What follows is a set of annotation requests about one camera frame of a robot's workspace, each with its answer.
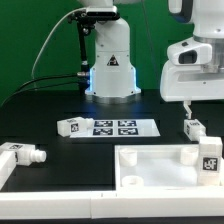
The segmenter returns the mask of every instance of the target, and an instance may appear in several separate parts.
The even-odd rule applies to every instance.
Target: white tray
[[[186,145],[116,146],[116,189],[122,188],[121,180],[124,177],[132,175],[143,178],[145,187],[196,187],[196,167],[180,163],[180,151],[183,147]],[[120,165],[119,151],[124,148],[137,150],[136,166]]]

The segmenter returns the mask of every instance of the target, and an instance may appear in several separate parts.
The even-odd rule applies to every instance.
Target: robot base
[[[88,101],[93,101],[102,104],[122,104],[140,100],[141,93],[133,94],[126,97],[99,97],[95,95],[86,95],[86,99]]]

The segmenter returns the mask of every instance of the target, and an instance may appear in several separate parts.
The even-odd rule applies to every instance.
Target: black cable
[[[41,87],[35,87],[35,88],[29,88],[29,89],[25,89],[25,90],[16,91],[3,101],[3,103],[1,104],[1,107],[3,107],[10,99],[12,99],[14,96],[16,96],[20,93],[24,93],[24,92],[28,92],[28,91],[32,91],[32,90],[46,89],[46,88],[51,88],[51,87],[56,87],[56,86],[63,86],[63,85],[69,85],[69,84],[80,84],[80,83],[82,83],[82,82],[80,82],[80,81],[79,82],[65,82],[65,83],[60,83],[60,84],[55,84],[55,85],[47,85],[47,86],[41,86]]]
[[[71,78],[71,77],[77,77],[77,74],[43,76],[43,77],[36,78],[36,79],[30,80],[30,81],[24,83],[15,92],[19,92],[22,89],[24,89],[26,86],[28,86],[28,85],[30,85],[32,83],[35,83],[35,82],[40,82],[40,81],[43,81],[43,80],[50,80],[50,79],[65,79],[65,78]]]

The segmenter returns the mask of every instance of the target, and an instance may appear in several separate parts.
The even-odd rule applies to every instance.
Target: white cylinder
[[[198,160],[198,148],[184,147],[181,149],[180,162],[186,166],[196,165]]]
[[[144,187],[144,180],[139,176],[125,176],[121,180],[122,187]]]
[[[137,150],[132,148],[124,148],[119,152],[119,161],[121,166],[137,165]]]
[[[47,154],[45,151],[40,151],[39,149],[37,149],[37,150],[32,150],[30,152],[30,160],[32,162],[37,162],[37,163],[45,162],[46,158],[47,158]]]

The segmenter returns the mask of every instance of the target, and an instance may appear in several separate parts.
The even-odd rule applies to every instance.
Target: sticker
[[[136,121],[118,121],[118,127],[134,127],[137,126]]]
[[[119,128],[118,129],[119,135],[138,135],[138,129],[137,128]]]
[[[119,66],[116,57],[113,55],[110,61],[107,63],[108,66]]]
[[[113,121],[95,121],[94,127],[113,127]]]
[[[107,135],[113,135],[113,129],[112,128],[95,128],[93,129],[93,135],[100,135],[100,136],[107,136]]]
[[[218,158],[203,158],[203,170],[218,171]]]
[[[20,149],[23,145],[12,145],[9,149]]]
[[[72,124],[71,125],[71,132],[77,132],[79,131],[79,124],[78,123],[75,123],[75,124]]]

